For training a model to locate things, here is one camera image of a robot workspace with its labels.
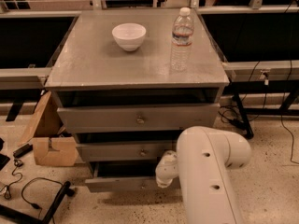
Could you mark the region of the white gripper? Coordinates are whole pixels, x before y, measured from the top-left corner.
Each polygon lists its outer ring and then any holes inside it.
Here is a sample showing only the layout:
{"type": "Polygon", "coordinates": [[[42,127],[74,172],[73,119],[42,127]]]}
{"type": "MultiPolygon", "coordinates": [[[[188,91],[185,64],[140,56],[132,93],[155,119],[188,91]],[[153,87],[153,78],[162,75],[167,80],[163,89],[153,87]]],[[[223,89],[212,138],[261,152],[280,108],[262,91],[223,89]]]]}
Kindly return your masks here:
{"type": "Polygon", "coordinates": [[[168,188],[178,177],[178,156],[175,151],[167,150],[163,154],[156,166],[155,175],[156,183],[162,189],[168,188]]]}

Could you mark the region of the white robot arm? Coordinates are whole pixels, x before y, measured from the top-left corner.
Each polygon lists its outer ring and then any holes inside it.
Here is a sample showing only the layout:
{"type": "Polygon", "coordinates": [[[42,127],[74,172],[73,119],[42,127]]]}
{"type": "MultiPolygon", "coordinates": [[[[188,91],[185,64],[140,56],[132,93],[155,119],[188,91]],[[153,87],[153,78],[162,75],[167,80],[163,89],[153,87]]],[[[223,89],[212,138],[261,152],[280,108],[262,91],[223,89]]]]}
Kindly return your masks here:
{"type": "Polygon", "coordinates": [[[249,142],[240,134],[202,126],[186,129],[155,169],[160,188],[179,179],[187,224],[244,224],[228,171],[246,166],[249,142]]]}

